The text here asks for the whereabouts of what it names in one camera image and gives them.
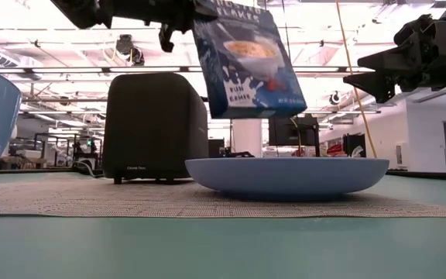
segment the teal table surface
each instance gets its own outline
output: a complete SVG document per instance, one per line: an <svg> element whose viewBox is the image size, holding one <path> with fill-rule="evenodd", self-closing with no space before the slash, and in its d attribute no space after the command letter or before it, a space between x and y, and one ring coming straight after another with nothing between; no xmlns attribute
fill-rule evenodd
<svg viewBox="0 0 446 279"><path fill-rule="evenodd" d="M446 181L369 192L446 205ZM133 277L446 279L446 219L0 217L0 278Z"/></svg>

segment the white pillar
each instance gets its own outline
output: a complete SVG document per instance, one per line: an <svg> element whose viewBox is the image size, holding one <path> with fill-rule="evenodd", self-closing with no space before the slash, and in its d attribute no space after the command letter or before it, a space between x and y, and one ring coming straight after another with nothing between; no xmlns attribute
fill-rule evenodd
<svg viewBox="0 0 446 279"><path fill-rule="evenodd" d="M255 157L262 157L262 120L233 120L233 152L249 151Z"/></svg>

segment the rubber mat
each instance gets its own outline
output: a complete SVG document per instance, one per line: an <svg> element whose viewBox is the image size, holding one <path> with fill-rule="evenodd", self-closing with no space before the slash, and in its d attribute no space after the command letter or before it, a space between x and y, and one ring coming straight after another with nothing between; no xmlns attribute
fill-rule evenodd
<svg viewBox="0 0 446 279"><path fill-rule="evenodd" d="M228 198L194 182L121 184L103 179L0 184L0 215L166 218L446 217L446 207L356 193L334 201Z"/></svg>

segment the yellow cable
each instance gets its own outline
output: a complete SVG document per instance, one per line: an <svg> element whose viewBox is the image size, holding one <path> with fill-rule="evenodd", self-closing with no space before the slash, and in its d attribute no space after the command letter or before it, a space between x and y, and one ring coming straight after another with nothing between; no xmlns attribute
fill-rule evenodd
<svg viewBox="0 0 446 279"><path fill-rule="evenodd" d="M338 21L340 22L341 38L344 41L345 53L347 54L348 69L350 70L350 74L354 74L354 71L352 70L352 63L350 61L350 54L348 52L347 39L345 38L344 25L341 22L339 0L334 0L334 3L337 6ZM359 98L359 93L357 92L356 87L354 87L354 93L355 93L355 98L357 98L357 103L359 104L359 109L361 110L362 119L364 120L365 133L368 135L368 141L369 141L369 145L371 146L371 149L372 149L372 154L374 155L375 158L377 158L378 154L376 153L375 145L372 143L372 137L371 137L371 133L369 131L368 120L366 119L365 113L364 113L364 106L361 103L361 99Z"/></svg>
<svg viewBox="0 0 446 279"><path fill-rule="evenodd" d="M297 125L297 123L295 123L295 121L293 119L290 119L290 120L292 120L292 123L295 125L295 128L297 128L297 135L299 135L299 157L300 157L300 155L302 154L302 142L300 140L299 126Z"/></svg>
<svg viewBox="0 0 446 279"><path fill-rule="evenodd" d="M116 48L113 50L113 57L110 57L109 55L107 55L106 50L103 48L102 56L104 56L107 61L113 61L116 58Z"/></svg>

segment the cereal bowl image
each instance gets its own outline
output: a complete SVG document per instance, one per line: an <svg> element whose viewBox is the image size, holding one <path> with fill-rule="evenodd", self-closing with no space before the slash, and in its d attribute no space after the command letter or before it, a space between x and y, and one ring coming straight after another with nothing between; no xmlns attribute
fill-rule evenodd
<svg viewBox="0 0 446 279"><path fill-rule="evenodd" d="M254 78L261 81L274 79L278 71L275 50L265 44L243 40L228 41L223 45Z"/></svg>

